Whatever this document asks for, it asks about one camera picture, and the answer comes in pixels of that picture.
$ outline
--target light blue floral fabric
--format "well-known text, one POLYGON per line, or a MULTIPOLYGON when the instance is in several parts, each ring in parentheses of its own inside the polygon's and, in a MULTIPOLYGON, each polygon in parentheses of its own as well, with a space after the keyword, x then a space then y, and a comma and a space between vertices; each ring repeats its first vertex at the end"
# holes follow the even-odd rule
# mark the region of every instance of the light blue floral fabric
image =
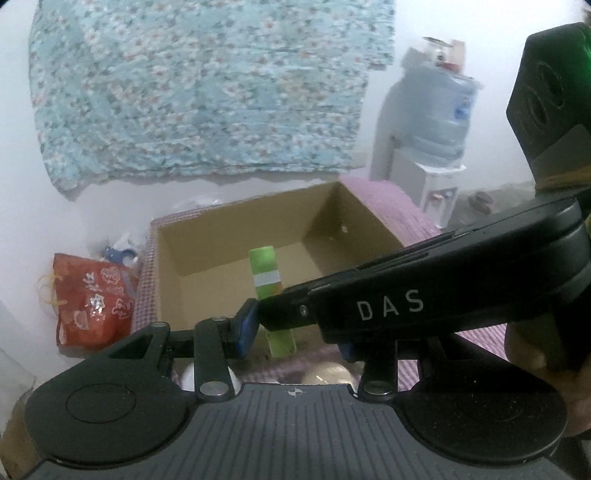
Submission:
POLYGON ((30 81, 51 181, 350 167, 392 3, 42 0, 30 81))

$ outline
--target red paper bag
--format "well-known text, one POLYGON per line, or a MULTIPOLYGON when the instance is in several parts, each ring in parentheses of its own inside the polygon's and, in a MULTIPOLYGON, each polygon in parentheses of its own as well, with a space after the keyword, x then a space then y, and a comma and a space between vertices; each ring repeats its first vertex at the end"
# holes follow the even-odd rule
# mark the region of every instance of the red paper bag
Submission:
POLYGON ((53 273, 58 346, 95 350, 129 335, 138 278, 128 268, 55 254, 53 273))

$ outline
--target black circular disc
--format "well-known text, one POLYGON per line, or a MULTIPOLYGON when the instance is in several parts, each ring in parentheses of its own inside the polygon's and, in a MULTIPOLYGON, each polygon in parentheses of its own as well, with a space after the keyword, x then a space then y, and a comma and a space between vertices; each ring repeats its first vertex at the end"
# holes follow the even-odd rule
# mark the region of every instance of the black circular disc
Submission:
POLYGON ((401 406, 418 439, 463 463, 508 465, 551 453, 567 420, 558 392, 515 367, 475 367, 455 365, 408 393, 401 406))
POLYGON ((27 430, 42 455, 113 466, 166 445, 183 426, 185 396, 156 369, 136 360, 118 368, 84 363, 43 384, 27 402, 27 430))

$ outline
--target water bottle label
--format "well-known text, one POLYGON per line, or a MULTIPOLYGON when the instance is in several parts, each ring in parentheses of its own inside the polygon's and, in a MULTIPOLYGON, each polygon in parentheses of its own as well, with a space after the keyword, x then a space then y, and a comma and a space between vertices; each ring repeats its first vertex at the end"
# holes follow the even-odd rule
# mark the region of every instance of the water bottle label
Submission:
POLYGON ((473 96, 465 96, 462 98, 460 105, 456 107, 454 117, 456 120, 469 120, 472 114, 472 105, 474 104, 473 96))

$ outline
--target beige round object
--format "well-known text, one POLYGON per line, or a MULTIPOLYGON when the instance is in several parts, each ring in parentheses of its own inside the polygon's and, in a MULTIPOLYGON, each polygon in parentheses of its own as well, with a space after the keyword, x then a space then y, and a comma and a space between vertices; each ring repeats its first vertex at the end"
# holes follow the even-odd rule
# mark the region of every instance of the beige round object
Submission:
POLYGON ((354 383, 355 381, 349 370, 343 365, 334 362, 316 365, 306 373, 302 380, 304 385, 353 385, 354 383))

